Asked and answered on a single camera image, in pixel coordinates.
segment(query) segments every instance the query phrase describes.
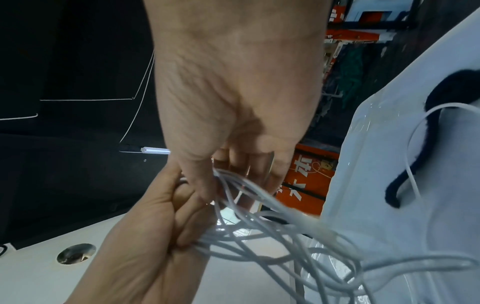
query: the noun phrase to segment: tangled cable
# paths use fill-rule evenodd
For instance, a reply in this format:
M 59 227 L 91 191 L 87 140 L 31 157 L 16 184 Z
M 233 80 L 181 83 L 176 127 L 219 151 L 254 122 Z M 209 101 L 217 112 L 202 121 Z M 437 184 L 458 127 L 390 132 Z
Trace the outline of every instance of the tangled cable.
M 425 113 L 419 123 L 412 131 L 408 139 L 407 148 L 410 144 L 413 133 L 420 126 L 426 116 L 434 111 L 445 107 L 458 107 L 467 109 L 480 115 L 480 109 L 471 105 L 461 103 L 448 103 L 432 108 Z M 407 152 L 405 151 L 405 165 L 408 176 L 412 183 L 415 195 L 419 201 L 422 201 L 417 183 L 410 171 Z M 271 195 L 266 193 L 253 182 L 225 170 L 215 170 L 215 177 L 220 181 L 226 199 L 219 199 L 215 202 L 214 208 L 220 225 L 205 233 L 199 240 L 198 250 L 222 259 L 238 262 L 255 262 L 263 268 L 273 280 L 275 280 L 286 292 L 293 297 L 297 303 L 307 304 L 302 296 L 296 293 L 285 281 L 283 281 L 273 270 L 272 266 L 278 266 L 289 275 L 301 282 L 307 288 L 317 291 L 321 302 L 328 304 L 329 296 L 337 299 L 340 297 L 349 297 L 349 303 L 355 302 L 355 297 L 367 295 L 372 304 L 377 303 L 374 292 L 383 288 L 393 278 L 412 272 L 424 271 L 458 271 L 479 267 L 477 259 L 465 254 L 435 252 L 423 255 L 375 255 L 366 256 L 353 241 L 346 236 L 333 231 L 326 224 L 317 218 L 308 216 L 300 211 L 288 208 L 278 202 Z M 273 211 L 260 211 L 256 213 L 248 212 L 235 204 L 235 198 L 232 196 L 230 187 L 241 191 L 244 195 L 261 202 Z M 227 225 L 220 214 L 219 203 L 231 208 L 237 217 L 241 220 L 234 225 Z M 263 217 L 275 217 L 288 222 L 288 225 L 269 221 Z M 248 236 L 236 236 L 235 231 L 239 229 L 255 229 L 258 234 Z M 300 240 L 300 234 L 307 234 L 317 240 L 322 247 L 306 247 Z M 251 239 L 260 239 L 271 237 L 281 243 L 289 254 L 272 258 L 268 256 L 257 256 L 243 241 Z M 220 247 L 232 252 L 232 254 L 222 253 L 207 249 L 208 246 Z M 341 261 L 349 269 L 346 277 L 340 278 L 335 271 L 329 269 L 326 265 L 312 258 L 312 254 L 319 253 L 333 257 Z M 295 260 L 303 269 L 308 272 L 315 280 L 315 284 L 292 271 L 285 263 Z M 376 279 L 369 279 L 369 275 L 376 270 L 381 270 L 382 274 L 377 275 Z

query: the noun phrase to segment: hand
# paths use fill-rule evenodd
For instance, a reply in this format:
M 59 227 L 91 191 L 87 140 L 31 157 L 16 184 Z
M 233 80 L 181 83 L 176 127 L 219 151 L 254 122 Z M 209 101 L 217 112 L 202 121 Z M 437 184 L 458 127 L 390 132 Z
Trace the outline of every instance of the hand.
M 214 155 L 274 193 L 320 99 L 330 0 L 144 2 L 165 142 L 188 182 L 214 199 Z
M 105 238 L 67 304 L 184 304 L 197 292 L 208 257 L 188 246 L 216 223 L 169 159 L 141 200 Z

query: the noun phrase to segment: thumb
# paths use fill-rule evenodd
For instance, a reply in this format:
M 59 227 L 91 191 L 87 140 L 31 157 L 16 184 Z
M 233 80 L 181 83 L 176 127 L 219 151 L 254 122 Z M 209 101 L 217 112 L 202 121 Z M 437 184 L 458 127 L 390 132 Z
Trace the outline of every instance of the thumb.
M 215 199 L 217 183 L 214 178 L 213 164 L 210 158 L 181 160 L 180 167 L 188 183 L 205 203 L 210 203 Z

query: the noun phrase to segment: round hole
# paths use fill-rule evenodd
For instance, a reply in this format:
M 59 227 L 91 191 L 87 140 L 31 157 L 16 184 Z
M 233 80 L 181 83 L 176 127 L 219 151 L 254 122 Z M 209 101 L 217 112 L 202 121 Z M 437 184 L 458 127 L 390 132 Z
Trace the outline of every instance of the round hole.
M 65 265 L 77 264 L 90 258 L 96 250 L 97 248 L 92 244 L 73 245 L 60 252 L 56 260 Z

